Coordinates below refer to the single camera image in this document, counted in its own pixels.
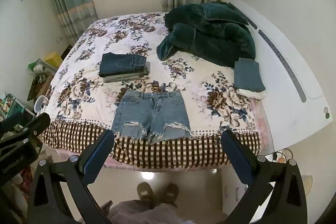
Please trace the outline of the light blue denim shorts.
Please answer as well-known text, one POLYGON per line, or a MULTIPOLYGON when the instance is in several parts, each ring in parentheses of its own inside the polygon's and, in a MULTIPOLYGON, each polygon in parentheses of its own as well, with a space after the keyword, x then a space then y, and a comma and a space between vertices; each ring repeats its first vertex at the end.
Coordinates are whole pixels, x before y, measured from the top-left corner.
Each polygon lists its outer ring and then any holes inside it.
POLYGON ((194 136, 180 91, 143 93, 128 90, 114 116, 112 132, 117 137, 160 141, 194 136))

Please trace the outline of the green white shelf rack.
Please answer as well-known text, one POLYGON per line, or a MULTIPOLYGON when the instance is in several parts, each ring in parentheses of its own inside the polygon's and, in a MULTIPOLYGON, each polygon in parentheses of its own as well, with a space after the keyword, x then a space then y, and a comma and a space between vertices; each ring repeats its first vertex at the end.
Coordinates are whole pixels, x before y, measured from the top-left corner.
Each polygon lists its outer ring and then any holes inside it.
POLYGON ((35 118, 35 114, 22 104, 14 94, 5 93, 1 96, 1 115, 6 119, 16 113, 22 114, 22 119, 14 126, 13 131, 19 132, 26 124, 35 118))

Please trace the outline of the clear plastic cup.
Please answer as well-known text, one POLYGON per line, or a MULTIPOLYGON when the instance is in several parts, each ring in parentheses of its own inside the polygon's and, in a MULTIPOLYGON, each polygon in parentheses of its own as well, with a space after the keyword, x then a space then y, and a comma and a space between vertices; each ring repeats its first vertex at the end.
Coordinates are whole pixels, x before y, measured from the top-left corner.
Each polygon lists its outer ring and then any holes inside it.
POLYGON ((47 97, 45 95, 40 95, 34 103, 34 112, 36 115, 40 115, 45 111, 47 106, 47 97))

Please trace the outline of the wooden bedside stand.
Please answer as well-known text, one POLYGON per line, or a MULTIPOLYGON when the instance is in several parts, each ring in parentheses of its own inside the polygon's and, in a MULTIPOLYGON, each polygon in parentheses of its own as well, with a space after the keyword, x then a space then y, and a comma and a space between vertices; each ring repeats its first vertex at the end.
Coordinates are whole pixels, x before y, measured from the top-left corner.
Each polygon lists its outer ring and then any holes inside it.
POLYGON ((46 95, 53 79, 53 75, 40 74, 35 76, 32 81, 27 101, 36 101, 39 96, 46 95))

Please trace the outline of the floral bed blanket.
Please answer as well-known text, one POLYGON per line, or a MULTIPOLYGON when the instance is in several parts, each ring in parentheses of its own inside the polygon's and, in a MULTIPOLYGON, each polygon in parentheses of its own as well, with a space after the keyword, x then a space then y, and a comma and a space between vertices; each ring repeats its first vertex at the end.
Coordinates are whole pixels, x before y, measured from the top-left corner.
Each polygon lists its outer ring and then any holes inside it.
POLYGON ((153 96, 177 91, 185 102, 192 137, 152 145, 144 138, 120 137, 108 164, 160 172, 226 165, 220 142, 226 129, 259 154, 267 144, 262 104, 236 91, 231 68, 183 52, 159 60, 156 48, 166 36, 160 12, 116 16, 91 24, 47 91, 42 110, 51 123, 41 133, 41 141, 60 153, 80 153, 112 127, 127 91, 153 96), (146 73, 137 80, 105 83, 99 76, 105 53, 146 57, 146 73))

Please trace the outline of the yellow box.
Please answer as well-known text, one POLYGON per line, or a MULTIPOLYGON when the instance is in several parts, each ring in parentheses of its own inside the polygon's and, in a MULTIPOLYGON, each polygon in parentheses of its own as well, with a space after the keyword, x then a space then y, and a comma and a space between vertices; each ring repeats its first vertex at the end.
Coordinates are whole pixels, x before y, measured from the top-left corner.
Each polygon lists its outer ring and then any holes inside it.
POLYGON ((59 69, 60 65, 63 62, 61 56, 57 52, 49 53, 44 57, 43 61, 56 69, 59 69))

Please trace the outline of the left brown slipper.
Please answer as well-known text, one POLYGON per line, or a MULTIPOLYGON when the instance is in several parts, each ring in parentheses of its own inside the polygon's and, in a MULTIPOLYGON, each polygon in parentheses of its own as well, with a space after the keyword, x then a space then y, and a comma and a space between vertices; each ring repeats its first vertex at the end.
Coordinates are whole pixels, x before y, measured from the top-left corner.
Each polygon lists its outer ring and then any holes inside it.
POLYGON ((147 182, 142 182, 137 186, 137 194, 139 199, 146 201, 150 207, 155 205, 154 192, 147 182))

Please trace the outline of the brown slipper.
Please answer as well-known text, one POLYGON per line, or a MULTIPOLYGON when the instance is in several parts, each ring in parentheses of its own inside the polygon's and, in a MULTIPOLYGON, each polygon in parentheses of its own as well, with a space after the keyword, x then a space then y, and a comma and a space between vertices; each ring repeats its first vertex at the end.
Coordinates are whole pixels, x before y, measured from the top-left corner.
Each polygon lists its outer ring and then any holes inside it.
POLYGON ((139 199, 146 201, 150 207, 155 205, 154 192, 147 182, 142 182, 137 186, 137 194, 139 199))
POLYGON ((179 195, 179 188, 176 184, 170 183, 161 196, 161 203, 176 206, 175 202, 179 195))

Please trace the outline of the white headboard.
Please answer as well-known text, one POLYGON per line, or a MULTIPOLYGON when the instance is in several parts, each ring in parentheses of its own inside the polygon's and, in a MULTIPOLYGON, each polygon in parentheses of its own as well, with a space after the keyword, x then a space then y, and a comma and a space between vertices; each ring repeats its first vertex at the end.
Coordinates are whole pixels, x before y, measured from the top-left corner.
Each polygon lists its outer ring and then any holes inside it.
POLYGON ((290 40, 264 15, 242 0, 224 0, 248 21, 266 97, 261 154, 288 148, 332 122, 327 99, 309 65, 290 40))

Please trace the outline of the white fleece folded cloth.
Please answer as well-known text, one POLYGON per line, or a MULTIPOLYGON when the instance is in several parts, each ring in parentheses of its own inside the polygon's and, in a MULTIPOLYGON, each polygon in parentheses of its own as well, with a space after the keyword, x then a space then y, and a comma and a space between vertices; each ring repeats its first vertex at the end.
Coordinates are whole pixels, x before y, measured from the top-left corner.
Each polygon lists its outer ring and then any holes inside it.
POLYGON ((266 97, 266 91, 253 92, 246 89, 236 89, 236 92, 241 96, 245 96, 247 98, 251 98, 258 101, 266 97))

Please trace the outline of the right brown slipper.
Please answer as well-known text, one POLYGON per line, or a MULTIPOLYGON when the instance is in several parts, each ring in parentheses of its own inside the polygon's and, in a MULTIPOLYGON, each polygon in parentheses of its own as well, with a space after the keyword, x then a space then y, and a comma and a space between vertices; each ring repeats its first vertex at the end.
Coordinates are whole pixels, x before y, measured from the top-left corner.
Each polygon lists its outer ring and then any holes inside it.
POLYGON ((161 196, 161 203, 176 206, 175 202, 179 195, 179 188, 176 184, 170 183, 161 196))

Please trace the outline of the dark blue folded jeans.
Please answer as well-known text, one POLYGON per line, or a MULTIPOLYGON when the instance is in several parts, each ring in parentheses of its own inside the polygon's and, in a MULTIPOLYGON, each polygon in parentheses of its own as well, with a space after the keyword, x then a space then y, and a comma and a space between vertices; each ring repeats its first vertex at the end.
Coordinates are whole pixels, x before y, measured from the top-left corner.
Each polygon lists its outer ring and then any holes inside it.
POLYGON ((143 71, 146 59, 138 54, 104 53, 100 63, 99 76, 107 77, 143 71))

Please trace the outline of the grey folded pants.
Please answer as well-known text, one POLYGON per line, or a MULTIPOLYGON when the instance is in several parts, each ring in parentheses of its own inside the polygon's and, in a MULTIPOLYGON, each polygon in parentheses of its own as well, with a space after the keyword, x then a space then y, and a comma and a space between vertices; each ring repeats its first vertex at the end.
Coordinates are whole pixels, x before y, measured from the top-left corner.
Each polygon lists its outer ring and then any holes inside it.
POLYGON ((143 70, 141 71, 136 71, 132 73, 123 73, 120 75, 106 76, 103 78, 103 82, 104 83, 115 83, 115 82, 139 80, 141 77, 147 76, 149 72, 150 72, 150 62, 147 61, 145 63, 143 70))

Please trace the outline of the blue folded jeans right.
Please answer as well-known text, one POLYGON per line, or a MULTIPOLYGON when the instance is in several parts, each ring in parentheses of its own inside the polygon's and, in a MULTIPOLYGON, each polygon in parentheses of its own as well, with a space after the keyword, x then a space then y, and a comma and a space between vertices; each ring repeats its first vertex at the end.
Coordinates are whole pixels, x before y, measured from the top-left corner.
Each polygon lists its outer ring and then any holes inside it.
POLYGON ((252 92, 263 92, 265 86, 261 80, 259 63, 252 59, 240 58, 235 62, 234 87, 252 92))

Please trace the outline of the dark green plush blanket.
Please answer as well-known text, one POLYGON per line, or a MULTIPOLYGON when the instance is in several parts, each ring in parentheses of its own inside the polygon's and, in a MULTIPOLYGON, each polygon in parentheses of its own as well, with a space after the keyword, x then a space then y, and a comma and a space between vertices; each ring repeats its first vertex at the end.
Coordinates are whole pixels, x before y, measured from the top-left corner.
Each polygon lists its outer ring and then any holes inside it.
POLYGON ((157 46, 161 61, 182 51, 233 68, 240 58, 254 60, 256 57, 249 23, 229 3, 181 5, 168 12, 164 19, 168 34, 157 46))

